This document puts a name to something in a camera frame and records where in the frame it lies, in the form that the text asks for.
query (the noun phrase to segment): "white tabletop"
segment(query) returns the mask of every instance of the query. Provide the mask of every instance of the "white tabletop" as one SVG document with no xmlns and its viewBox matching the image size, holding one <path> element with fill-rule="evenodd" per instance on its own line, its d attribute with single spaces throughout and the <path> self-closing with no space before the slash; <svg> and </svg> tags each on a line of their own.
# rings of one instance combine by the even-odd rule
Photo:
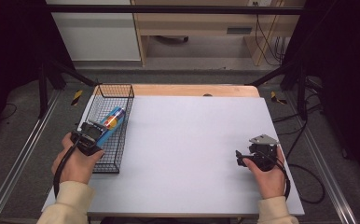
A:
<svg viewBox="0 0 360 224">
<path fill-rule="evenodd" d="M 263 98 L 136 96 L 120 174 L 93 175 L 90 216 L 242 217 L 260 195 L 235 150 L 260 134 L 278 139 Z M 292 181 L 291 214 L 304 211 Z M 45 206 L 54 202 L 51 191 Z"/>
</svg>

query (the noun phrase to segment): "forearm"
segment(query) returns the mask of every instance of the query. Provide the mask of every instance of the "forearm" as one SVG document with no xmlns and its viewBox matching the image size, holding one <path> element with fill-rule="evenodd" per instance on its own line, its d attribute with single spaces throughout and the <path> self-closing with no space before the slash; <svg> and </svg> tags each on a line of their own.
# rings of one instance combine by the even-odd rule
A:
<svg viewBox="0 0 360 224">
<path fill-rule="evenodd" d="M 288 213 L 284 196 L 261 200 L 258 202 L 258 208 L 258 223 L 298 223 L 297 218 Z"/>
<path fill-rule="evenodd" d="M 87 211 L 93 195 L 94 190 L 88 185 L 63 182 L 56 203 L 44 210 L 37 223 L 87 223 Z"/>
</svg>

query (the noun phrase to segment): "wire mesh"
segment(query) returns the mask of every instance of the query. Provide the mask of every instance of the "wire mesh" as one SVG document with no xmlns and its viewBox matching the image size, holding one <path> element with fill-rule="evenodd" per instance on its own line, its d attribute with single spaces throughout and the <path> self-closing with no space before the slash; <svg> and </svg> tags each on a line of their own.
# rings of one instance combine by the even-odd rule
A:
<svg viewBox="0 0 360 224">
<path fill-rule="evenodd" d="M 129 84 L 102 84 L 97 87 L 87 119 L 84 121 L 100 122 L 116 106 L 125 110 L 125 117 L 122 124 L 102 145 L 104 156 L 96 163 L 94 173 L 119 173 L 133 98 L 133 88 Z"/>
</svg>

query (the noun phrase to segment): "person's left hand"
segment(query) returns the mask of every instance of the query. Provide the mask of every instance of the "person's left hand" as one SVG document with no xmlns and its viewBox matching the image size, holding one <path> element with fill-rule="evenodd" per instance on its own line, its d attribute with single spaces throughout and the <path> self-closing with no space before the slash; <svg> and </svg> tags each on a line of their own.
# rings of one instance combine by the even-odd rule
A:
<svg viewBox="0 0 360 224">
<path fill-rule="evenodd" d="M 51 171 L 55 174 L 58 166 L 67 150 L 73 145 L 70 140 L 71 134 L 68 133 L 62 140 L 63 151 L 58 154 L 51 167 Z M 78 148 L 72 153 L 61 174 L 60 183 L 64 181 L 76 181 L 79 183 L 88 184 L 90 176 L 92 175 L 95 163 L 103 156 L 104 151 L 100 150 L 91 156 L 84 155 Z"/>
</svg>

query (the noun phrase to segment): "yellow and black tape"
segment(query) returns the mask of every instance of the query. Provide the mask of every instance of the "yellow and black tape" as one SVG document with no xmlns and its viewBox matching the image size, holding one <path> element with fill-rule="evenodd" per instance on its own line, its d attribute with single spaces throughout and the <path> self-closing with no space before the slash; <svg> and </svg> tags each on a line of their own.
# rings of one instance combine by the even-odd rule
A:
<svg viewBox="0 0 360 224">
<path fill-rule="evenodd" d="M 81 97 L 81 93 L 82 93 L 82 91 L 76 91 L 75 97 L 73 97 L 73 101 L 72 101 L 71 105 L 77 105 L 78 100 Z"/>
<path fill-rule="evenodd" d="M 282 105 L 287 105 L 287 101 L 286 100 L 279 100 L 277 97 L 276 97 L 276 93 L 274 91 L 271 91 L 270 92 L 270 99 L 273 101 L 273 102 L 277 102 L 277 103 L 280 103 Z"/>
</svg>

